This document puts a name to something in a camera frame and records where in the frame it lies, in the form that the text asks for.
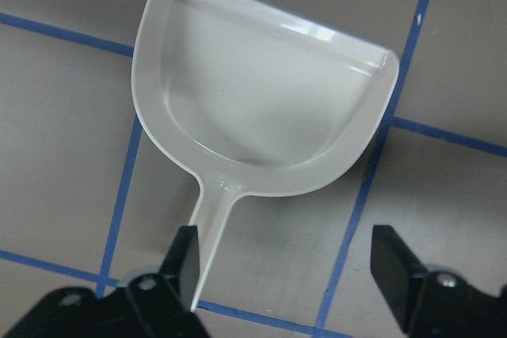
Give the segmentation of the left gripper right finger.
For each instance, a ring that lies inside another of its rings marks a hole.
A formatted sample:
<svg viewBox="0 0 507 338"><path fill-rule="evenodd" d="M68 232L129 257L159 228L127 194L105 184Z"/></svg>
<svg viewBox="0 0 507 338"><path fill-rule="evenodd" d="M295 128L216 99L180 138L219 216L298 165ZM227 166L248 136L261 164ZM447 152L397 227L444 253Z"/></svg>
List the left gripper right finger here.
<svg viewBox="0 0 507 338"><path fill-rule="evenodd" d="M506 288L483 293L425 266L389 225L372 228L371 274L407 337L505 337Z"/></svg>

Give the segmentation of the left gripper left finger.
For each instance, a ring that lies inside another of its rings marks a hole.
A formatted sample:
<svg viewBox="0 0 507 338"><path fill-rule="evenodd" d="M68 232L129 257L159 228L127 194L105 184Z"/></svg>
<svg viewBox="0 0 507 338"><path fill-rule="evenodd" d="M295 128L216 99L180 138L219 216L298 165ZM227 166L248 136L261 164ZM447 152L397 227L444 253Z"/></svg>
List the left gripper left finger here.
<svg viewBox="0 0 507 338"><path fill-rule="evenodd" d="M43 296L8 337L206 337L191 310L200 275L196 226L179 228L162 265L103 298L85 287Z"/></svg>

